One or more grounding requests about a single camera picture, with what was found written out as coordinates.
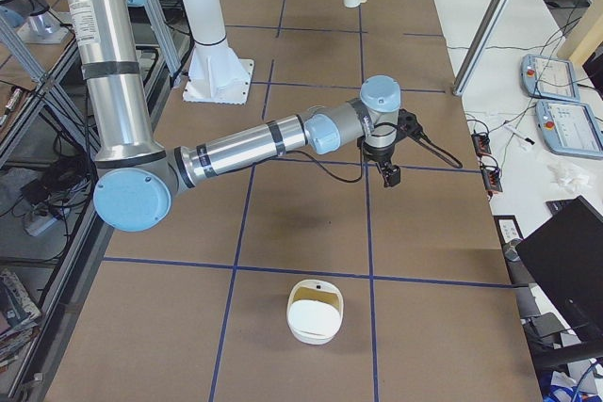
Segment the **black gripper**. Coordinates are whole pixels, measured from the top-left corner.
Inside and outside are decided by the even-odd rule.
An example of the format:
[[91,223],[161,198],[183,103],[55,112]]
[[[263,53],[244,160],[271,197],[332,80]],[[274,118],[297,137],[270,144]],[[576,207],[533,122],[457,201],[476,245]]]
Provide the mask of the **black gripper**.
[[401,181],[400,167],[392,163],[395,147],[394,143],[390,143],[384,147],[372,146],[366,142],[362,144],[364,160],[377,164],[377,169],[383,178],[383,186],[385,188],[394,187]]

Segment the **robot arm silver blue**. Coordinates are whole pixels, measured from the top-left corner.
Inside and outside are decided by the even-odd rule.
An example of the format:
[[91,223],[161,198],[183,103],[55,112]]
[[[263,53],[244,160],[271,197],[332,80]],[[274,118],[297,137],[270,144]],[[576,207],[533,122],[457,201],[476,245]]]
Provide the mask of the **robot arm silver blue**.
[[200,182],[303,146],[325,154],[357,141],[362,158],[377,164],[386,185],[399,182],[391,161],[401,106],[394,79],[373,76],[358,98],[342,105],[169,151],[153,136],[127,0],[67,2],[101,139],[93,203],[110,226],[150,229],[169,213],[175,196]]

